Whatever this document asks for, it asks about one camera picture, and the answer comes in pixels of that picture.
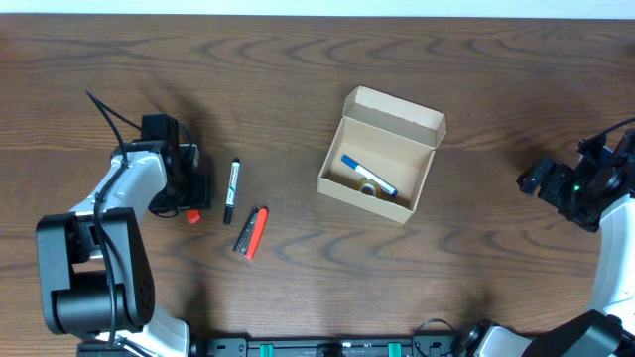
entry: open box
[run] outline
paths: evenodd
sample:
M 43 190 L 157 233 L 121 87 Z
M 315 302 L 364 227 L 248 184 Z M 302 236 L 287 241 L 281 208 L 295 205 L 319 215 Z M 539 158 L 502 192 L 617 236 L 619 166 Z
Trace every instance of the open box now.
M 415 213 L 435 149 L 446 132 L 433 109 L 359 86 L 344 103 L 339 127 L 317 177 L 317 191 L 406 223 Z M 397 188 L 381 198 L 357 190 L 363 176 L 345 164 L 348 155 Z

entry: black marker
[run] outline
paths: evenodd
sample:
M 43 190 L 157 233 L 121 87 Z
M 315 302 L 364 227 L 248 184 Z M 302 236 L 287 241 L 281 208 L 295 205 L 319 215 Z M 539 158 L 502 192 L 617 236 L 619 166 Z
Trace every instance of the black marker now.
M 238 174 L 240 174 L 240 160 L 235 159 L 231 163 L 229 188 L 227 189 L 227 200 L 225 201 L 225 216 L 222 219 L 225 224 L 231 223 L 231 213 L 234 211 L 234 199 L 236 198 L 236 188 L 238 187 Z

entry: yellow tape roll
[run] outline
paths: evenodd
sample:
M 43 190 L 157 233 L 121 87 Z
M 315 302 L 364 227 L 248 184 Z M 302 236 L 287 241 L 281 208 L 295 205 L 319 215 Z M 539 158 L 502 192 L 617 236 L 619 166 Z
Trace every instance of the yellow tape roll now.
M 379 186 L 379 184 L 377 184 L 377 182 L 370 178 L 361 179 L 357 183 L 357 190 L 373 197 L 381 197 L 381 187 Z

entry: blue marker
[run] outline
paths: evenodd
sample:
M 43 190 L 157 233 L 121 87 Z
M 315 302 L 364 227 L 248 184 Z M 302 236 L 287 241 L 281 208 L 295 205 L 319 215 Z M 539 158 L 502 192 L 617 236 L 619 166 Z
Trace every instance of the blue marker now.
M 345 155 L 345 154 L 342 155 L 341 156 L 341 160 L 345 164 L 349 165 L 353 170 L 355 170 L 358 173 L 360 173 L 365 178 L 372 179 L 375 182 L 377 182 L 377 184 L 379 184 L 381 189 L 385 190 L 391 196 L 393 196 L 393 197 L 397 196 L 397 188 L 393 187 L 392 185 L 390 185 L 385 180 L 379 178 L 377 175 L 371 173 L 370 170 L 368 170 L 368 169 L 364 168 L 363 166 L 359 165 L 359 163 L 357 163 L 356 161 L 352 160 L 348 155 Z

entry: red object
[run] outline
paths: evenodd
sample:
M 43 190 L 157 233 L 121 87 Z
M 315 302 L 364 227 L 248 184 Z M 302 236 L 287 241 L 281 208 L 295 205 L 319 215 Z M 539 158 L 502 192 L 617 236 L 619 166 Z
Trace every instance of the red object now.
M 196 224 L 200 221 L 200 211 L 198 209 L 191 209 L 187 212 L 188 222 L 190 224 Z
M 258 249 L 258 244 L 260 243 L 262 233 L 265 231 L 267 217 L 269 217 L 269 210 L 267 210 L 266 207 L 260 208 L 260 210 L 258 210 L 258 220 L 256 220 L 256 224 L 254 225 L 254 232 L 251 235 L 251 240 L 249 241 L 249 249 L 247 250 L 247 255 L 245 255 L 245 258 L 254 258 L 254 254 L 256 254 L 256 250 Z

